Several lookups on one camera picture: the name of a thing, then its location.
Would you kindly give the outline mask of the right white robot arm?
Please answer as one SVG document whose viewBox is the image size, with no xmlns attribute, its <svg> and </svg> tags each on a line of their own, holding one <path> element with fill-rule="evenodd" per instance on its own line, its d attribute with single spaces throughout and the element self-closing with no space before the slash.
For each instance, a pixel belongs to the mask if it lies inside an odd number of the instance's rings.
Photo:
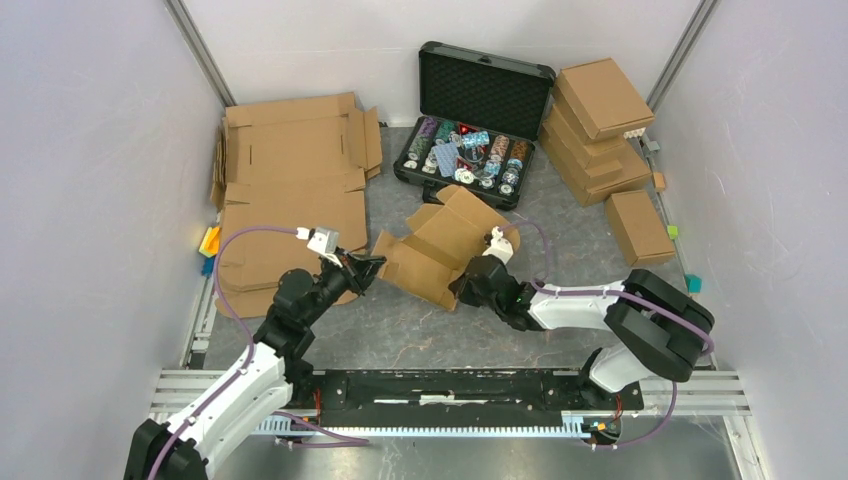
<svg viewBox="0 0 848 480">
<path fill-rule="evenodd" d="M 683 383 L 715 348 L 713 315 L 654 273 L 634 269 L 622 281 L 592 287 L 520 282 L 493 255 L 473 258 L 449 286 L 466 305 L 492 310 L 519 331 L 589 329 L 617 343 L 592 354 L 577 382 L 580 400 L 602 408 L 626 386 L 650 376 Z"/>
</svg>

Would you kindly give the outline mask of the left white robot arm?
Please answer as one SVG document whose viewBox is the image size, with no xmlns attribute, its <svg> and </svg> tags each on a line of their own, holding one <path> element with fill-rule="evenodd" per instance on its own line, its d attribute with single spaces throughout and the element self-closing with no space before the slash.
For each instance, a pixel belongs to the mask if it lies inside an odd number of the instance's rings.
<svg viewBox="0 0 848 480">
<path fill-rule="evenodd" d="M 284 273 L 260 328 L 212 386 L 168 420 L 145 420 L 134 432 L 127 479 L 211 479 L 238 446 L 276 410 L 302 407 L 314 394 L 303 356 L 314 323 L 346 293 L 361 295 L 383 256 L 337 250 L 314 275 Z"/>
</svg>

